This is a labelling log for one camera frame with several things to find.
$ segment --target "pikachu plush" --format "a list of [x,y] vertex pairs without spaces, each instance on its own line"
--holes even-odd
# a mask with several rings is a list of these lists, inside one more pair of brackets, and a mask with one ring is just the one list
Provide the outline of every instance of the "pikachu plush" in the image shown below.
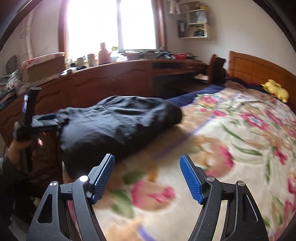
[[288,91],[283,89],[281,85],[276,83],[274,80],[268,80],[268,82],[262,85],[262,87],[266,92],[276,97],[277,99],[283,101],[284,103],[288,102],[288,99],[289,99]]

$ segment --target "bed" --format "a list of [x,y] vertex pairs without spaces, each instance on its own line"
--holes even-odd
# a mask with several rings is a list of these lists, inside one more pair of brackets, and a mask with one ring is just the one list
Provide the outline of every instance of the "bed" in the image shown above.
[[[115,166],[94,206],[108,241],[188,240],[201,206],[180,171],[183,154],[221,182],[243,180],[270,241],[282,235],[296,211],[296,116],[258,84],[272,78],[293,90],[296,77],[235,52],[230,52],[229,75],[203,91],[168,100],[182,108],[182,122]],[[295,107],[296,95],[289,93]],[[65,171],[64,182],[71,181]],[[225,212],[222,202],[213,240],[220,240]]]

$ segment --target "screw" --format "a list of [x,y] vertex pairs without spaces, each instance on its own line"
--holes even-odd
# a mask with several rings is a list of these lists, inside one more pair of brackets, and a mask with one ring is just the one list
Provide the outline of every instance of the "screw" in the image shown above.
[[208,180],[209,182],[213,182],[213,181],[215,181],[215,178],[212,177],[212,176],[208,176],[208,177],[207,177],[207,180]]
[[238,181],[237,184],[241,187],[244,187],[245,186],[245,183],[243,181]]
[[52,188],[54,188],[56,185],[57,185],[57,181],[53,181],[53,182],[50,183],[50,186],[51,186]]
[[89,179],[88,176],[81,176],[81,177],[79,178],[79,181],[81,181],[81,182],[86,182],[88,179]]

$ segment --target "hand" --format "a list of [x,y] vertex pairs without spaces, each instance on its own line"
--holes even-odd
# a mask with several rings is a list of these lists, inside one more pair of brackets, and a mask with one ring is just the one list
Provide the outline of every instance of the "hand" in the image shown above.
[[29,147],[32,144],[32,142],[33,142],[32,140],[19,142],[13,139],[9,148],[7,149],[6,151],[7,157],[9,158],[10,162],[12,163],[12,165],[17,171],[21,171],[20,151],[26,147]]

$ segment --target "cardboard box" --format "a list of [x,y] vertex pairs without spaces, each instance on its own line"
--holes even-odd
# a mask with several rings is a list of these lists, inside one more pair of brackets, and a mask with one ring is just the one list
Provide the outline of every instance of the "cardboard box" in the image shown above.
[[54,74],[62,73],[65,69],[65,57],[54,58],[25,70],[28,76],[27,82],[34,82]]

